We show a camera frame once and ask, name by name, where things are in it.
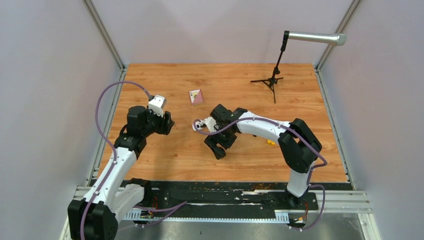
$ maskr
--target silver cylinder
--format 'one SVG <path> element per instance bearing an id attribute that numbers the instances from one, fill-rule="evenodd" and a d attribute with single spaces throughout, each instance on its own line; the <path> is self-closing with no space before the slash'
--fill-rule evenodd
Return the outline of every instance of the silver cylinder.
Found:
<path id="1" fill-rule="evenodd" d="M 320 34 L 311 32 L 290 31 L 288 39 L 342 46 L 346 43 L 346 35 L 341 33 Z"/>

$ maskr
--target gray wall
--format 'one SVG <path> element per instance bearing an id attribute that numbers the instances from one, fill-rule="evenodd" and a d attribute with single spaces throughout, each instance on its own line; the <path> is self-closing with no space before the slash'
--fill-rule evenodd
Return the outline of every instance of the gray wall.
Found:
<path id="1" fill-rule="evenodd" d="M 424 2 L 364 0 L 324 66 L 349 171 L 384 240 L 424 234 Z"/>
<path id="2" fill-rule="evenodd" d="M 274 63 L 284 30 L 333 33 L 352 0 L 93 0 L 126 63 Z M 289 41 L 284 63 L 325 44 Z"/>
<path id="3" fill-rule="evenodd" d="M 0 239 L 59 238 L 93 166 L 97 97 L 118 74 L 81 0 L 2 2 Z"/>

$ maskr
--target mini tripod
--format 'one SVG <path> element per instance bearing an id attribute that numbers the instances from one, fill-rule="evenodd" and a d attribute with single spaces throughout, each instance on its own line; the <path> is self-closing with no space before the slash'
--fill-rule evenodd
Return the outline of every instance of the mini tripod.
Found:
<path id="1" fill-rule="evenodd" d="M 283 52 L 286 50 L 287 40 L 289 39 L 289 31 L 284 31 L 284 37 L 282 39 L 282 45 L 281 45 L 281 52 L 279 53 L 277 64 L 274 67 L 274 70 L 272 71 L 272 77 L 268 79 L 262 79 L 262 80 L 253 80 L 250 81 L 251 83 L 257 83 L 262 82 L 264 83 L 269 89 L 271 89 L 272 94 L 274 96 L 274 103 L 276 102 L 276 91 L 274 89 L 274 85 L 278 83 L 278 80 L 283 79 L 284 77 L 278 77 L 276 78 L 276 75 L 280 74 L 280 70 L 278 69 L 278 66 L 280 64 L 281 56 L 283 55 Z"/>

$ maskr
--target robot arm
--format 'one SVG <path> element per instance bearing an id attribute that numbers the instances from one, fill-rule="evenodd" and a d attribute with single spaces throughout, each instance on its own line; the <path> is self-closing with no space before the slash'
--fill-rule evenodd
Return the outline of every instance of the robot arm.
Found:
<path id="1" fill-rule="evenodd" d="M 69 228 L 72 239 L 79 239 L 82 215 L 89 199 L 96 195 L 85 218 L 85 239 L 114 239 L 118 224 L 138 203 L 151 200 L 149 181 L 133 178 L 117 195 L 128 170 L 136 163 L 145 148 L 146 139 L 153 133 L 168 135 L 174 126 L 171 113 L 164 111 L 166 99 L 156 95 L 144 106 L 128 110 L 127 124 L 121 129 L 114 143 L 116 160 L 112 154 L 93 187 L 82 200 L 72 200 L 68 206 Z M 105 182 L 98 190 L 98 184 Z"/>
<path id="2" fill-rule="evenodd" d="M 255 115 L 243 108 L 237 108 L 235 111 L 230 111 L 221 104 L 216 106 L 210 115 L 211 117 L 197 122 L 195 124 L 196 128 L 208 128 L 211 133 L 215 133 L 229 124 L 237 122 L 218 134 L 208 135 L 204 140 L 206 145 L 210 147 L 215 154 L 216 159 L 219 160 L 225 157 L 226 153 L 224 149 L 230 148 L 237 139 L 235 133 L 252 134 L 271 140 L 278 143 L 285 162 L 291 168 L 287 190 L 297 198 L 303 196 L 308 189 L 307 183 L 310 168 L 314 165 L 318 157 L 303 142 L 296 142 L 296 136 L 282 127 L 285 126 L 293 129 L 317 152 L 320 152 L 322 149 L 321 143 L 303 120 L 296 118 L 293 122 L 278 121 Z"/>

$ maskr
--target wooden table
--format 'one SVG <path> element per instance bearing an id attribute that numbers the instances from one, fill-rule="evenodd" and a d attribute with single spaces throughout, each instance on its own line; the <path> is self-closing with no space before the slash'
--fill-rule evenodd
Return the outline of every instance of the wooden table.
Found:
<path id="1" fill-rule="evenodd" d="M 305 120 L 322 143 L 321 153 L 328 161 L 326 167 L 314 171 L 312 181 L 346 182 L 313 66 L 280 65 L 278 77 L 284 79 L 275 86 L 276 104 L 263 83 L 250 83 L 269 78 L 273 68 L 273 64 L 130 64 L 125 80 L 141 84 L 152 95 L 164 96 L 165 110 L 171 112 L 175 126 L 169 135 L 147 138 L 147 146 L 125 179 L 287 182 L 290 169 L 280 148 L 260 137 L 238 134 L 226 157 L 215 159 L 204 144 L 206 136 L 194 132 L 192 123 L 209 117 L 212 109 L 222 104 L 231 111 L 241 107 L 280 121 Z M 189 91 L 195 89 L 202 90 L 205 104 L 192 106 Z M 127 122 L 128 108 L 147 103 L 142 90 L 124 84 L 108 136 L 112 142 Z M 106 146 L 100 171 L 111 152 Z"/>

